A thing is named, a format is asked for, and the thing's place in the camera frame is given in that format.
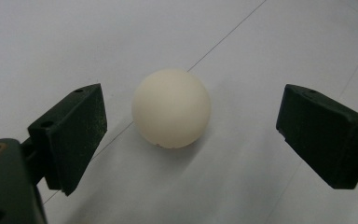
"white table surface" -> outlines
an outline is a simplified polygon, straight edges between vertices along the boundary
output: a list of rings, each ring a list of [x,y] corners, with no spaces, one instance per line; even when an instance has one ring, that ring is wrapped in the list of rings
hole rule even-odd
[[[211,95],[199,141],[149,145],[131,123],[147,75],[189,70]],[[50,224],[358,223],[275,122],[287,83],[358,111],[358,0],[0,1],[0,138],[101,83],[108,132],[77,190],[42,193]]]

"line on surface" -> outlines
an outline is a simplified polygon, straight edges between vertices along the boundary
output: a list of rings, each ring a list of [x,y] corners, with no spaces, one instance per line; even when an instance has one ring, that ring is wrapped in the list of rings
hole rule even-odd
[[[121,136],[125,131],[127,131],[127,129],[130,128],[130,126],[133,124],[133,121],[131,121],[131,123],[129,125],[127,125],[127,127],[125,129],[123,129],[123,131],[121,131],[116,137],[114,137],[112,139],[112,141],[110,141],[108,144],[106,144],[106,146],[101,149],[100,152],[97,153],[97,155],[95,155],[90,162],[92,162],[95,158],[97,158],[110,144],[112,144],[119,136]]]
[[[292,177],[290,177],[289,182],[287,182],[286,187],[284,188],[284,190],[282,191],[281,195],[279,196],[277,202],[274,204],[274,207],[271,209],[271,211],[269,212],[266,222],[264,222],[264,224],[269,223],[269,219],[271,218],[272,214],[274,213],[275,209],[277,208],[279,202],[281,201],[281,198],[283,197],[283,194],[287,191],[287,188],[289,188],[289,185],[292,183],[293,178],[295,178],[295,175],[298,172],[298,169],[300,168],[301,164],[303,163],[303,160],[301,160],[301,163],[297,166],[296,171],[292,174]]]
[[[232,29],[223,39],[221,39],[213,48],[211,48],[204,56],[202,56],[187,72],[191,71],[197,64],[199,64],[208,54],[210,54],[219,44],[221,44],[229,35],[231,35],[244,21],[246,21],[256,10],[258,10],[267,0],[264,0],[260,5],[258,5],[249,15],[245,17],[234,29]]]
[[[54,197],[57,193],[58,193],[59,190],[56,190],[55,193],[53,195],[51,195],[43,204],[46,204],[48,201],[50,201],[50,199],[52,197]]]
[[[353,73],[352,73],[350,79],[348,80],[347,84],[345,85],[344,89],[343,89],[342,92],[339,94],[338,100],[341,100],[342,94],[344,94],[344,91],[345,91],[345,90],[348,88],[348,86],[350,85],[351,81],[353,80],[354,75],[356,75],[356,73],[357,73],[357,70],[358,70],[358,64],[357,64],[356,68],[354,69],[354,71],[353,71]]]
[[[126,127],[125,129],[123,129],[116,137],[114,137],[112,141],[110,141],[108,144],[106,144],[106,146],[105,146],[100,152],[98,152],[98,154],[95,155],[95,156],[91,159],[91,161],[89,161],[89,162],[92,162],[95,158],[97,158],[97,157],[101,154],[101,152],[103,152],[110,144],[112,144],[112,142],[114,142],[114,141],[115,141],[119,136],[121,136],[128,128],[130,128],[130,126],[131,126],[132,124],[133,124],[133,121],[132,121],[129,125],[127,125],[127,127]],[[59,190],[57,190],[53,195],[51,195],[43,204],[48,203],[48,201],[50,201],[50,199],[52,199],[58,192],[59,192]]]

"ping pong ball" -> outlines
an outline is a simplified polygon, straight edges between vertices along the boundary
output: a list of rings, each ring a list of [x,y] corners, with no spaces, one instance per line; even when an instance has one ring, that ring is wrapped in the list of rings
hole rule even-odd
[[[132,117],[141,136],[153,145],[185,147],[204,133],[211,100],[200,80],[177,69],[148,76],[132,99]]]

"white surface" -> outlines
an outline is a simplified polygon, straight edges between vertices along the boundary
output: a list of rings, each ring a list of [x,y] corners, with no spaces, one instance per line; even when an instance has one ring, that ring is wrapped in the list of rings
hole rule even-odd
[[[197,77],[180,69],[163,69],[136,89],[131,113],[138,132],[150,144],[180,148],[205,132],[211,98]]]
[[[345,1],[0,2],[0,137],[24,140],[69,91],[101,82],[109,131],[76,192],[45,203],[49,223],[358,223],[358,188],[331,190],[275,130],[286,83],[358,110]],[[213,103],[199,141],[169,151],[126,129],[146,75],[194,64]]]

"white ball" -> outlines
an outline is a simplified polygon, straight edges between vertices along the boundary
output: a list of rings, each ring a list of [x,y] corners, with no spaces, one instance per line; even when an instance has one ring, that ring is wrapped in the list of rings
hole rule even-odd
[[[205,131],[211,100],[200,80],[188,72],[166,69],[148,76],[132,100],[139,133],[153,145],[184,147]]]

